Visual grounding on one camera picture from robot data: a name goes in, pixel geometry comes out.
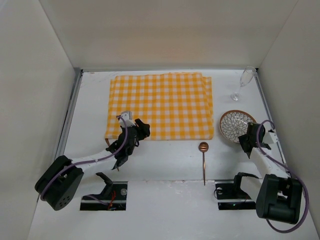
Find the yellow white checkered cloth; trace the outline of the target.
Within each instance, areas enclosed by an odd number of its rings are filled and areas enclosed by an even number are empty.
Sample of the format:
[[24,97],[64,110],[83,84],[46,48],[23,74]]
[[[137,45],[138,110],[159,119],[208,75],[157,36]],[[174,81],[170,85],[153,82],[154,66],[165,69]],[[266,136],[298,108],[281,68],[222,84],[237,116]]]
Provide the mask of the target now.
[[124,111],[150,125],[148,140],[210,140],[212,79],[200,72],[116,76],[110,81],[106,139],[121,133],[116,116]]

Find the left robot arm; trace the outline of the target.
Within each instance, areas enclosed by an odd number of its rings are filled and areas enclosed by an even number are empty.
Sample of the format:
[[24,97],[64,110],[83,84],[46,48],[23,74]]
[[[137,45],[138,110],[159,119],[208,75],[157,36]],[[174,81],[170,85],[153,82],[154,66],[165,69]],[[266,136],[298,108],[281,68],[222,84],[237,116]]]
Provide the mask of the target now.
[[[114,183],[104,172],[117,170],[124,165],[140,145],[140,141],[151,134],[150,125],[139,118],[131,121],[119,116],[118,121],[122,132],[103,151],[77,159],[61,155],[53,161],[34,186],[42,201],[59,211],[75,196],[87,197],[101,204],[107,197],[115,198]],[[91,176],[98,176],[103,180],[104,187],[98,194],[84,190],[81,186],[81,182]]]

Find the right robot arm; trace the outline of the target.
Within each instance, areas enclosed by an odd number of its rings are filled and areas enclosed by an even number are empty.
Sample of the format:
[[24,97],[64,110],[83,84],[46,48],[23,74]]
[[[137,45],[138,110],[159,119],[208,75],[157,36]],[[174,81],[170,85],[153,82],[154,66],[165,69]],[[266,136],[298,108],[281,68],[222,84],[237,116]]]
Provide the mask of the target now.
[[273,130],[250,122],[244,135],[238,137],[242,150],[254,163],[261,177],[238,172],[234,177],[235,192],[245,192],[255,203],[259,218],[287,224],[297,224],[300,218],[303,185],[289,177],[284,165],[271,160],[270,145],[276,143]]

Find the patterned ceramic plate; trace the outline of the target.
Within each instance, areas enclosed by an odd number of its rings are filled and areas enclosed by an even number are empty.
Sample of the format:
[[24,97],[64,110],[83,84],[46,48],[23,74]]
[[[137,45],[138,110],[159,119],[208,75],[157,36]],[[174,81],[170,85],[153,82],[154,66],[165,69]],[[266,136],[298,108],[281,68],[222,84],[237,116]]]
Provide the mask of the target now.
[[239,137],[247,133],[249,123],[256,120],[242,110],[229,110],[219,120],[221,134],[230,142],[239,144]]

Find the copper spoon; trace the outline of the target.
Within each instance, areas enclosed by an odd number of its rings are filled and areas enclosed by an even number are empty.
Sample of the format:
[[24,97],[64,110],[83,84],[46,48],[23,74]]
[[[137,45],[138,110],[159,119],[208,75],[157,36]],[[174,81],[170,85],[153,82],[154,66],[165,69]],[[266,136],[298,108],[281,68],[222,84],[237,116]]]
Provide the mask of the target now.
[[203,185],[206,185],[206,160],[205,153],[209,150],[209,145],[207,142],[201,142],[198,146],[199,151],[202,153],[202,177]]

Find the clear champagne flute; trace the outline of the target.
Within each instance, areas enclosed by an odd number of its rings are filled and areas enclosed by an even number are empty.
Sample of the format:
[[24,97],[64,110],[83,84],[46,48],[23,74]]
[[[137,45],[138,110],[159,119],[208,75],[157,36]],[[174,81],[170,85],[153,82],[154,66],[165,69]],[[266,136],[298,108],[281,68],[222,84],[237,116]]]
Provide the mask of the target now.
[[257,70],[252,66],[247,66],[244,71],[242,72],[242,75],[239,80],[239,89],[235,92],[233,92],[230,97],[233,101],[239,101],[240,100],[240,91],[242,88],[244,88],[246,85],[248,85],[251,80],[254,78]]

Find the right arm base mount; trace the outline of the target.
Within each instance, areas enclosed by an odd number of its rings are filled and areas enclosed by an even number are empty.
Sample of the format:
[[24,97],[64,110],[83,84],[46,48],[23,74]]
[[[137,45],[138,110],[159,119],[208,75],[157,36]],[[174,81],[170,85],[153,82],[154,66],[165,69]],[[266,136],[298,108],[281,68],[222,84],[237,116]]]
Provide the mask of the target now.
[[258,179],[251,173],[239,172],[234,178],[215,182],[214,197],[219,210],[255,210],[256,203],[241,189],[242,178]]

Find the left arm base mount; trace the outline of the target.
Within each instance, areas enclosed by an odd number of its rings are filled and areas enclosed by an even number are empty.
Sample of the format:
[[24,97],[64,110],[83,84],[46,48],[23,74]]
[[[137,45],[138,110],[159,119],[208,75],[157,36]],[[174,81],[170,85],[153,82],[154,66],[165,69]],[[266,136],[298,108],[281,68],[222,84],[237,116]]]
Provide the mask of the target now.
[[112,181],[104,173],[96,174],[104,182],[99,194],[89,194],[81,198],[80,211],[125,211],[127,208],[127,181]]

